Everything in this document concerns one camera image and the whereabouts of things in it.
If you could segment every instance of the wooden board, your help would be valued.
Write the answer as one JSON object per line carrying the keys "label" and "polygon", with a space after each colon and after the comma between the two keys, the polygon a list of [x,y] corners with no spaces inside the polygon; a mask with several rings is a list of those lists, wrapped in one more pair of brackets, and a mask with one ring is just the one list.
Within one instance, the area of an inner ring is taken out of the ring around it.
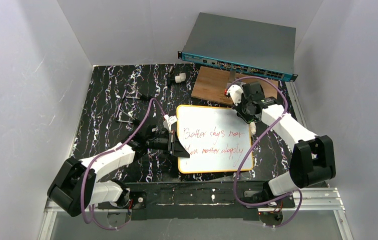
{"label": "wooden board", "polygon": [[[227,82],[230,72],[214,69],[210,67],[201,66],[198,76],[196,78],[195,86],[193,87],[192,97],[214,101],[217,103],[232,105],[230,98],[224,96],[224,90],[227,87]],[[236,73],[236,78],[248,77],[248,75]],[[243,80],[244,83],[252,83],[260,81],[258,79]],[[278,82],[270,80],[275,86],[278,86]],[[277,98],[277,91],[264,81],[260,81],[262,88],[264,89],[265,97]]]}
{"label": "wooden board", "polygon": [[[235,172],[251,147],[249,125],[231,108],[180,105],[177,135],[190,157],[178,158],[184,174]],[[252,154],[242,170],[254,167]]]}

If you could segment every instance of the black marble table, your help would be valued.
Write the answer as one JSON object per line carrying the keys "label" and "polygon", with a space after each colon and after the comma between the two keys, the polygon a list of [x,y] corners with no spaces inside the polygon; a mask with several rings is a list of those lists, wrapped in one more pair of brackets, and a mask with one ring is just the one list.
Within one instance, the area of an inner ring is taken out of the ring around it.
{"label": "black marble table", "polygon": [[[170,66],[174,73],[186,73],[186,81],[166,86],[164,75]],[[77,159],[99,154],[118,142],[135,129],[130,123],[114,121],[117,106],[124,92],[125,84],[134,96],[135,91],[155,97],[170,116],[176,114],[176,107],[181,104],[228,107],[216,102],[191,98],[191,92],[199,72],[197,64],[156,64],[97,66],[93,70],[81,114],[80,125],[75,138],[72,155]],[[284,83],[279,88],[289,102],[289,110],[294,116],[292,104]],[[146,113],[147,102],[136,99],[123,101],[123,110],[141,120]],[[151,111],[148,124],[162,125],[162,118],[157,107]],[[122,120],[128,117],[121,114]],[[266,125],[257,123],[256,137],[266,129]],[[283,174],[288,170],[290,151],[284,141],[274,132],[267,134],[254,149],[254,168],[241,174],[241,180],[265,181]],[[178,171],[177,159],[162,154],[159,150],[149,150],[148,154],[128,166],[110,173],[108,178],[116,178],[125,183],[140,182],[188,182],[188,181],[231,181],[233,172],[183,174]]]}

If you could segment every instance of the marble surface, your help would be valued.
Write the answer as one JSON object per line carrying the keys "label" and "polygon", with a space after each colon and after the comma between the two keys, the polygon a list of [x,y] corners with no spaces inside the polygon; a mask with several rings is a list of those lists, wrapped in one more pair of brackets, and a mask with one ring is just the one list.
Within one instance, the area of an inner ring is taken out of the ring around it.
{"label": "marble surface", "polygon": [[[167,87],[164,75],[170,66],[174,73],[186,73],[187,80]],[[118,142],[125,140],[128,133],[135,129],[130,123],[116,123],[118,103],[124,92],[125,84],[134,96],[135,91],[155,97],[170,116],[175,115],[176,107],[181,104],[227,107],[216,102],[191,98],[196,76],[200,66],[197,64],[157,64],[97,66],[93,70],[86,101],[81,114],[80,124],[72,155],[77,159],[99,154]],[[289,100],[285,84],[279,88]],[[124,111],[141,120],[146,113],[147,102],[126,99]],[[162,125],[161,114],[153,108],[148,124]],[[294,116],[292,104],[290,111]],[[120,114],[122,120],[129,118]],[[257,136],[266,125],[257,123]],[[242,180],[269,180],[288,170],[290,151],[284,141],[274,132],[267,134],[254,149],[254,168],[242,173]],[[182,174],[178,171],[177,159],[166,156],[159,150],[148,150],[148,154],[128,166],[119,168],[109,174],[108,178],[117,178],[125,183],[134,182],[176,182],[176,181],[230,181],[233,172]]]}

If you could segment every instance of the metal frame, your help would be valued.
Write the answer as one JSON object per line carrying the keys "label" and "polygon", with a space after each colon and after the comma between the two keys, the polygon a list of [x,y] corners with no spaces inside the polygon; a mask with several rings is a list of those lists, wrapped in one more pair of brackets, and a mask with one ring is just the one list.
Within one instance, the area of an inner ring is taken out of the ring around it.
{"label": "metal frame", "polygon": [[[296,94],[296,88],[293,82],[286,82],[289,97],[292,101],[292,106],[295,111],[295,115],[304,127],[306,127],[306,121],[303,116],[302,108],[299,103],[299,99]],[[343,240],[352,240],[352,234],[349,229],[348,222],[345,217],[345,207],[342,199],[340,198],[337,188],[304,188],[302,189],[302,205],[300,211],[333,211],[335,220],[337,222],[340,234]],[[299,193],[293,194],[295,206],[299,204]],[[284,212],[294,211],[294,208],[284,208]],[[126,209],[98,209],[95,208],[95,212],[126,212]],[[269,212],[270,208],[258,208],[258,212]],[[50,240],[52,231],[56,221],[56,215],[58,212],[64,212],[56,203],[52,200],[47,200],[44,210],[43,223],[39,234],[39,240]]]}

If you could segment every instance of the gray metal top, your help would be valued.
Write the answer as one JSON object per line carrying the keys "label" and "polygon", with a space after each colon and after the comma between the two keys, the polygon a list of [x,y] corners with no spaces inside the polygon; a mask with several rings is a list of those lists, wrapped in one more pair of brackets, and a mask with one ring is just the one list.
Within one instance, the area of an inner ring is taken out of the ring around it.
{"label": "gray metal top", "polygon": [[201,12],[183,52],[291,74],[295,31]]}

